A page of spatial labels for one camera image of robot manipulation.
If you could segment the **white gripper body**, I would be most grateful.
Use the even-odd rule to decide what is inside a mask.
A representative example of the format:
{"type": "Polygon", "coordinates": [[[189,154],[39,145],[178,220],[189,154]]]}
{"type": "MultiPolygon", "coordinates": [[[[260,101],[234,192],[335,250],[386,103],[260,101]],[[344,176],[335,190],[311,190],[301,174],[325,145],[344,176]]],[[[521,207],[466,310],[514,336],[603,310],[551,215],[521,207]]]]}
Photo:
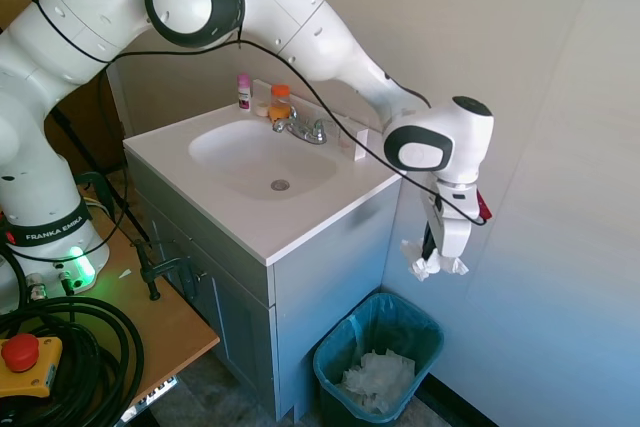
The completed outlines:
{"type": "Polygon", "coordinates": [[[422,191],[421,199],[439,254],[458,258],[469,240],[472,221],[479,219],[477,186],[428,180],[426,188],[429,192],[422,191]]]}

